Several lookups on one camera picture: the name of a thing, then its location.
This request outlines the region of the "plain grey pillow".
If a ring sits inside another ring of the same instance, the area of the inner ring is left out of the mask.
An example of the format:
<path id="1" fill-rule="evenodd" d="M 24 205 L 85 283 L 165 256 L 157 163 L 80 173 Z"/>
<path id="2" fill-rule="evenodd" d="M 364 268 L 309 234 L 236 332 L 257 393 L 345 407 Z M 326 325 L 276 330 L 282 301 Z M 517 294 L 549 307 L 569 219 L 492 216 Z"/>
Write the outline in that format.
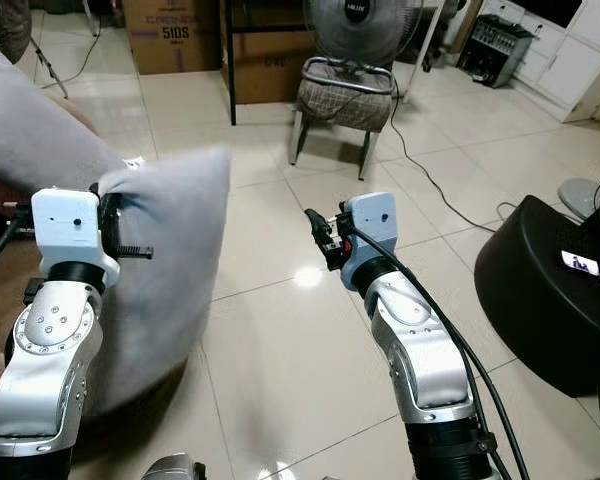
<path id="1" fill-rule="evenodd" d="M 104 174 L 120 193 L 120 237 L 152 247 L 152 259 L 120 260 L 105 289 L 104 340 L 91 362 L 86 416 L 143 396 L 177 367 L 207 328 L 230 192 L 231 152 L 214 145 L 163 163 Z"/>

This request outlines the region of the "metal chair with brown cushion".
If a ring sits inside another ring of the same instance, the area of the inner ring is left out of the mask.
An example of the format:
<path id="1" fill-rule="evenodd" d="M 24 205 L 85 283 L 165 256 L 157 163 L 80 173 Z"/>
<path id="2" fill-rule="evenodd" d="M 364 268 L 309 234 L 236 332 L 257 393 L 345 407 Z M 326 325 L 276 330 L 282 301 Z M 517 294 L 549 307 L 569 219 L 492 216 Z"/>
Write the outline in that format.
<path id="1" fill-rule="evenodd" d="M 379 134 L 390 122 L 397 92 L 395 76 L 381 67 L 322 56 L 306 59 L 301 76 L 288 163 L 297 163 L 315 120 L 344 125 L 364 133 L 359 159 L 359 178 L 363 180 Z"/>

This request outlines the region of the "black tripod leg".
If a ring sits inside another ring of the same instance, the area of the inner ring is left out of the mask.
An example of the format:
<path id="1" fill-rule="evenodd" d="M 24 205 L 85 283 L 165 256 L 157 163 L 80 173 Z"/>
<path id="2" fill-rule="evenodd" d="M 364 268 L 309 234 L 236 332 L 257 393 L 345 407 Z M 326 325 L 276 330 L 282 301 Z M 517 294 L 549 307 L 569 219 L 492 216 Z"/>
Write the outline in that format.
<path id="1" fill-rule="evenodd" d="M 68 95 L 67 88 L 64 87 L 62 79 L 59 78 L 58 74 L 56 73 L 56 69 L 54 69 L 52 63 L 50 63 L 50 61 L 47 59 L 47 56 L 45 56 L 44 51 L 41 50 L 41 46 L 38 44 L 38 41 L 32 40 L 31 38 L 30 42 L 31 45 L 34 46 L 35 54 L 38 55 L 39 63 L 43 65 L 45 69 L 47 69 L 48 76 L 52 78 L 54 82 L 56 82 L 56 86 L 59 88 L 59 91 L 63 93 L 63 99 L 70 99 L 70 95 Z"/>

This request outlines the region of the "brown cardboard box in shelf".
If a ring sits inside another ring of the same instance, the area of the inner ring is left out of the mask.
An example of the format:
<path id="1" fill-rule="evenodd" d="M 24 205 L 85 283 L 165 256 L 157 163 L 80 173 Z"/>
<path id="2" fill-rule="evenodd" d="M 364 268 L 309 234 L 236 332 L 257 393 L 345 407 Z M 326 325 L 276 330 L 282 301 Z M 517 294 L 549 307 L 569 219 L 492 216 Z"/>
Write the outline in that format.
<path id="1" fill-rule="evenodd" d="M 295 32 L 235 33 L 233 91 L 237 105 L 292 102 L 301 65 L 317 54 L 306 31 L 303 0 L 223 0 L 233 26 L 299 26 Z"/>

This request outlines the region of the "grey electric fan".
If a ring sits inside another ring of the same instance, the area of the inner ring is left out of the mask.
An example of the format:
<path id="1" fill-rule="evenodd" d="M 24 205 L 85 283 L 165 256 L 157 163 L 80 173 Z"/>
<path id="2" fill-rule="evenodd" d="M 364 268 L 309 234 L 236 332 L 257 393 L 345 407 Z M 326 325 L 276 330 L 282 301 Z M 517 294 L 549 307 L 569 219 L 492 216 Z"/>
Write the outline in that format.
<path id="1" fill-rule="evenodd" d="M 423 0 L 304 0 L 320 55 L 384 67 L 410 44 Z"/>

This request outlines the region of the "purple printed cardboard box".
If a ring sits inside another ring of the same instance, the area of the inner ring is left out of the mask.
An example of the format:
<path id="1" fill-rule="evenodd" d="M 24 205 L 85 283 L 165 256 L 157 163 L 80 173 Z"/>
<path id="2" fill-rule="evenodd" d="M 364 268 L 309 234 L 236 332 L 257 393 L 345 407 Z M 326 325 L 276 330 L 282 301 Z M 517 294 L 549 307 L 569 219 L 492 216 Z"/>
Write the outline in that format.
<path id="1" fill-rule="evenodd" d="M 122 0 L 141 76 L 221 69 L 218 0 Z"/>

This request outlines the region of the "black round ottoman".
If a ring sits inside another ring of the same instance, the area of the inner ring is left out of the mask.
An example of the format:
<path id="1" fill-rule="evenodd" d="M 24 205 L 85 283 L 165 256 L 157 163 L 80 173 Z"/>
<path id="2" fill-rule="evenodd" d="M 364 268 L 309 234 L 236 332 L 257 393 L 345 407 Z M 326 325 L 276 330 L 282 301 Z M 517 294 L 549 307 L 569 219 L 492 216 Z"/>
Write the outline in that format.
<path id="1" fill-rule="evenodd" d="M 478 253 L 475 291 L 529 370 L 566 396 L 592 396 L 600 389 L 600 278 L 565 268 L 564 250 L 600 264 L 600 210 L 575 224 L 527 196 Z"/>

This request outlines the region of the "black electronic device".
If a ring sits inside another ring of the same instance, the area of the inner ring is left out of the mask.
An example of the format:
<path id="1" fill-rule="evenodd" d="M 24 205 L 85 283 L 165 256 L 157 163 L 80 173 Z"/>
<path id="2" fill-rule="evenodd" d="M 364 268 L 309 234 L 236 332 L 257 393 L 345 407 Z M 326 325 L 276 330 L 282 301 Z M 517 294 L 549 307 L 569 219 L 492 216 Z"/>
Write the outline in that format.
<path id="1" fill-rule="evenodd" d="M 518 23 L 507 22 L 500 15 L 478 15 L 456 68 L 484 86 L 505 87 L 534 38 L 532 32 Z"/>

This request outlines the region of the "grey round base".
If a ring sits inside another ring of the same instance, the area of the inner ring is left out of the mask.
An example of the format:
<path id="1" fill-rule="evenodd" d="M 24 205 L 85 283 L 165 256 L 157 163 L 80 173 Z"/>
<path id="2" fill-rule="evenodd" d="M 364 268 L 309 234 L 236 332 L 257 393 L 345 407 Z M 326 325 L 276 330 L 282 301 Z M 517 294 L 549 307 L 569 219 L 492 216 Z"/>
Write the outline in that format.
<path id="1" fill-rule="evenodd" d="M 557 196 L 571 214 L 584 221 L 600 209 L 600 183 L 596 180 L 573 178 L 557 189 Z"/>

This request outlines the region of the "robot leg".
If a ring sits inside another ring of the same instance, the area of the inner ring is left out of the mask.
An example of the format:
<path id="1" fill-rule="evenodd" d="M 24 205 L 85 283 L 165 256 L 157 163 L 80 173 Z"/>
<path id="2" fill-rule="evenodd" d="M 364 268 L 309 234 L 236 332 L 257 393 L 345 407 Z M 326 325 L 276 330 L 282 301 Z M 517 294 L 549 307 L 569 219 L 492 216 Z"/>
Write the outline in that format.
<path id="1" fill-rule="evenodd" d="M 155 461 L 140 480 L 207 480 L 207 467 L 187 453 L 168 454 Z"/>

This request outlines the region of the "white drawer cabinet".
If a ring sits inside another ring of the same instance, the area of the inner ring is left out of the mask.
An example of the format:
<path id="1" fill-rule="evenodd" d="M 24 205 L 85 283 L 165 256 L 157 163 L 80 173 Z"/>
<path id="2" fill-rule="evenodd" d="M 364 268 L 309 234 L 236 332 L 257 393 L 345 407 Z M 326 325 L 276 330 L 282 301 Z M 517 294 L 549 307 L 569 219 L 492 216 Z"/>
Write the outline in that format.
<path id="1" fill-rule="evenodd" d="M 533 33 L 514 79 L 561 122 L 593 118 L 600 109 L 600 0 L 484 0 Z"/>

